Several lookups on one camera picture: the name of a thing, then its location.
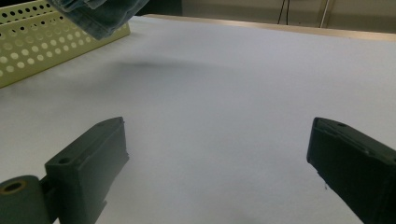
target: cloth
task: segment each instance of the cloth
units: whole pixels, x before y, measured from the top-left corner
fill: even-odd
[[[149,0],[47,0],[95,39],[114,33]]]

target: laundry basket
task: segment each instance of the laundry basket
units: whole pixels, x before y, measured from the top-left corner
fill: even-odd
[[[0,88],[131,33],[95,40],[45,1],[0,8]]]

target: denim fabric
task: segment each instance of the denim fabric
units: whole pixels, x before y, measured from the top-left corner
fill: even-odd
[[[95,39],[114,33],[149,0],[47,0]]]

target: yellow basket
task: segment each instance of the yellow basket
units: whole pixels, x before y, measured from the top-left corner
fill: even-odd
[[[131,33],[124,24],[97,41],[39,0],[0,8],[0,88]]]

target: plastic basket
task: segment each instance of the plastic basket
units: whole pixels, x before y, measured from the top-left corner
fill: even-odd
[[[97,41],[45,1],[0,8],[0,88],[131,33]]]

